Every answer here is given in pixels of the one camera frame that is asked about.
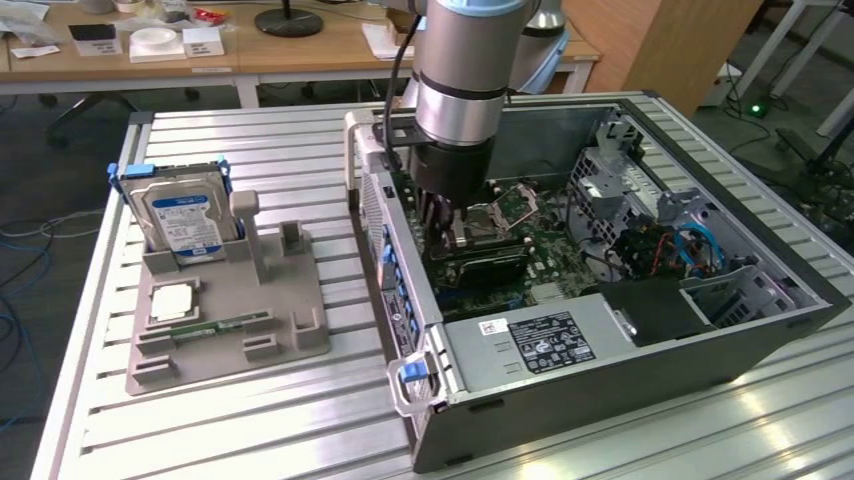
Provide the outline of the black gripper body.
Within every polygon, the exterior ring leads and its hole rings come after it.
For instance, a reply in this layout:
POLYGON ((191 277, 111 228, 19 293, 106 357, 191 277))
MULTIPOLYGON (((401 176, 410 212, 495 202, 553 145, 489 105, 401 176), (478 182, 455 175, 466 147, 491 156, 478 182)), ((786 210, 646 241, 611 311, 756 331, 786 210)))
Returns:
POLYGON ((473 146, 441 142, 414 146, 410 175, 417 186, 454 206, 467 206, 486 182, 494 144, 490 139, 473 146))

